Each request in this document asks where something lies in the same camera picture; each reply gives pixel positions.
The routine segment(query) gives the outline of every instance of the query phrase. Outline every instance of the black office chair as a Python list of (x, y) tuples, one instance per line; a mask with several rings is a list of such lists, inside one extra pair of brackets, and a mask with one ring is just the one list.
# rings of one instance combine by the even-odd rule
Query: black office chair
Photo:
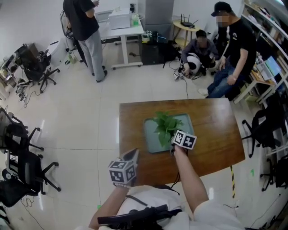
[[(29, 150), (29, 146), (41, 151), (44, 150), (43, 147), (30, 143), (35, 131), (40, 131), (40, 128), (35, 128), (28, 136), (28, 127), (24, 126), (22, 121), (12, 113), (7, 114), (4, 108), (0, 108), (0, 123), (0, 149), (7, 149), (14, 156), (18, 155), (19, 150)], [(15, 141), (13, 137), (19, 137), (20, 143)]]
[(282, 157), (276, 165), (273, 165), (270, 159), (267, 159), (267, 162), (269, 162), (270, 173), (261, 174), (260, 178), (266, 176), (269, 180), (266, 187), (262, 188), (262, 192), (266, 191), (269, 185), (274, 184), (274, 179), (276, 188), (286, 189), (288, 187), (288, 156)]
[[(266, 118), (265, 121), (259, 124), (259, 119), (263, 117)], [(246, 124), (251, 132), (250, 136), (242, 138), (242, 140), (252, 138), (252, 153), (249, 155), (250, 158), (254, 154), (256, 141), (258, 142), (257, 147), (261, 145), (263, 148), (280, 146), (281, 142), (273, 136), (273, 131), (285, 126), (285, 112), (283, 105), (279, 101), (279, 96), (272, 95), (268, 107), (256, 113), (252, 121), (252, 127), (246, 120), (243, 120), (242, 124)]]
[(45, 174), (51, 169), (53, 166), (58, 167), (59, 163), (53, 162), (44, 170), (41, 167), (41, 159), (42, 155), (36, 155), (27, 150), (23, 150), (19, 153), (18, 157), (18, 177), (19, 179), (28, 186), (28, 188), (35, 188), (40, 185), (40, 190), (43, 195), (46, 193), (43, 191), (43, 182), (45, 184), (50, 184), (54, 189), (58, 192), (61, 191), (60, 187), (57, 187), (53, 184)]
[(0, 181), (0, 202), (2, 202), (6, 207), (14, 206), (26, 195), (38, 196), (39, 192), (40, 186), (39, 190), (33, 190), (16, 178)]
[(31, 82), (37, 82), (38, 85), (40, 85), (40, 82), (42, 81), (40, 93), (43, 93), (43, 86), (45, 83), (47, 86), (48, 80), (52, 81), (54, 85), (56, 85), (56, 82), (52, 78), (50, 78), (50, 76), (56, 71), (59, 73), (60, 70), (57, 68), (51, 71), (51, 68), (49, 68), (46, 71), (46, 68), (50, 65), (52, 58), (52, 55), (47, 56), (48, 50), (46, 50), (45, 52), (39, 52), (39, 56), (35, 58), (33, 55), (31, 55), (31, 51), (29, 50), (29, 48), (23, 45), (18, 50), (16, 50), (15, 53), (17, 55), (15, 63), (21, 66), (21, 68), (26, 74), (26, 77)]

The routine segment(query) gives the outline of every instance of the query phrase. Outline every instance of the black t-shirt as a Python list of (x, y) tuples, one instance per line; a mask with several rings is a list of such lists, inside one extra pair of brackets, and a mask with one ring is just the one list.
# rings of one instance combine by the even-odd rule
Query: black t-shirt
[(98, 29), (95, 17), (89, 18), (86, 12), (95, 7), (91, 0), (64, 0), (63, 9), (71, 23), (74, 37), (79, 41), (88, 39)]
[(224, 56), (230, 56), (230, 63), (235, 68), (240, 59), (240, 49), (247, 50), (248, 58), (241, 74), (249, 75), (256, 60), (256, 37), (253, 30), (240, 19), (230, 26), (229, 35), (229, 47)]

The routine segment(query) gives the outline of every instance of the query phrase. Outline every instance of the small round table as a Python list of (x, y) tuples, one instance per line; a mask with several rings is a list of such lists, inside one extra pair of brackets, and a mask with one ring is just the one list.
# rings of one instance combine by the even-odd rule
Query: small round table
[[(185, 26), (181, 25), (181, 20), (174, 20), (173, 25), (174, 25), (173, 36), (175, 33), (175, 28), (176, 27), (178, 28), (178, 31), (177, 31), (176, 36), (174, 37), (173, 41), (176, 42), (178, 45), (180, 45), (183, 48), (186, 47), (186, 44), (187, 44), (188, 32), (190, 32), (190, 40), (192, 40), (193, 32), (197, 32), (200, 30), (200, 28), (197, 26), (195, 26), (195, 28), (189, 28), (189, 27), (185, 27)], [(185, 39), (177, 38), (177, 36), (180, 34), (181, 30), (186, 31)]]

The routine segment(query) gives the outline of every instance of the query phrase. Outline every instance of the teal tray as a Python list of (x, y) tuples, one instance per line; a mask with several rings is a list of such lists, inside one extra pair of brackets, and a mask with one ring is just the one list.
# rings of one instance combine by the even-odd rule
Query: teal tray
[[(173, 115), (176, 119), (179, 119), (183, 122), (183, 126), (180, 126), (179, 129), (182, 131), (194, 135), (193, 126), (191, 124), (191, 119), (188, 114), (179, 114)], [(146, 146), (149, 153), (160, 153), (164, 151), (170, 150), (169, 146), (162, 147), (159, 139), (158, 133), (154, 133), (157, 128), (157, 123), (152, 120), (152, 118), (148, 118), (144, 121), (144, 133), (145, 133), (145, 140)]]

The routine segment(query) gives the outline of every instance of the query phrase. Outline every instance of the printer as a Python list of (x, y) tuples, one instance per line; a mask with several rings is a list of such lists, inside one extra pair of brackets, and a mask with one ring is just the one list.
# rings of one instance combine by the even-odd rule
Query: printer
[(131, 13), (129, 8), (116, 8), (109, 15), (109, 23), (112, 30), (130, 28)]

